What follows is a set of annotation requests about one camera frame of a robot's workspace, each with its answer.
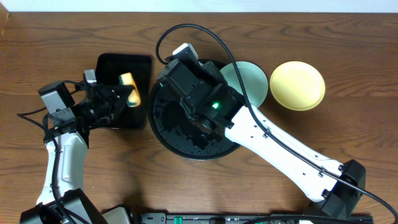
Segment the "green yellow sponge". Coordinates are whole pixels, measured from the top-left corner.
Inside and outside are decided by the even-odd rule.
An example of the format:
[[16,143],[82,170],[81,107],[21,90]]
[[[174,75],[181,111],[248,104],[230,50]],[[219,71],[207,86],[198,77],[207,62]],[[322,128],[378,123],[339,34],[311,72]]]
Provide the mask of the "green yellow sponge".
[[125,86],[128,90],[127,105],[130,108],[136,108],[141,105],[141,96],[137,88],[137,84],[133,79],[132,73],[123,73],[119,76],[120,85]]

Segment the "light blue plate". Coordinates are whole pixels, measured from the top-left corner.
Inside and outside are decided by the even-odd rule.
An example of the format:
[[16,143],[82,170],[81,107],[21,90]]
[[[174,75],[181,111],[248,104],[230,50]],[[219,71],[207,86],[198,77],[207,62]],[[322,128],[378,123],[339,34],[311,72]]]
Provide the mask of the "light blue plate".
[[[244,87],[249,98],[249,102],[256,108],[260,107],[266,99],[268,92],[268,81],[265,73],[260,67],[251,62],[236,62]],[[221,73],[228,85],[242,94],[233,64],[227,64],[221,69]]]

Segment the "yellow plate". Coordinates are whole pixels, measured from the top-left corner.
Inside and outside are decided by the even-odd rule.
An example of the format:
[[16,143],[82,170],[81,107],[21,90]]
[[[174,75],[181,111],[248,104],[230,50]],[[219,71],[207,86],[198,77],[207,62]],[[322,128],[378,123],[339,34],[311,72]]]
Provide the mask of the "yellow plate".
[[321,73],[315,67],[299,61],[279,65],[272,72],[270,89],[276,102],[294,111],[316,107],[326,92]]

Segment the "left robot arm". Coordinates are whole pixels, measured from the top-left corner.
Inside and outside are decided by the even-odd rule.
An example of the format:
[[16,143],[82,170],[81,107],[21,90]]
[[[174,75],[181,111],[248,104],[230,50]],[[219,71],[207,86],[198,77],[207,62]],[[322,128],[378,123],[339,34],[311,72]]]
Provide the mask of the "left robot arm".
[[84,163],[92,128],[112,122],[127,105],[133,84],[75,84],[86,98],[76,104],[65,81],[39,90],[48,113],[39,124],[49,155],[46,178],[35,207],[22,212],[21,223],[132,223],[120,205],[101,213],[83,191]]

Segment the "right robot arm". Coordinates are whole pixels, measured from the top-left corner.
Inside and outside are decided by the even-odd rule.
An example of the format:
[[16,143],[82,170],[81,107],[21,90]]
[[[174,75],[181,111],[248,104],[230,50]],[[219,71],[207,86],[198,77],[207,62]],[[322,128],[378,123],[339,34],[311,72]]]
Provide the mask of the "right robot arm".
[[229,86],[213,62],[175,59],[157,81],[193,127],[256,153],[286,175],[312,201],[309,214],[347,220],[357,206],[365,169],[323,156],[269,121]]

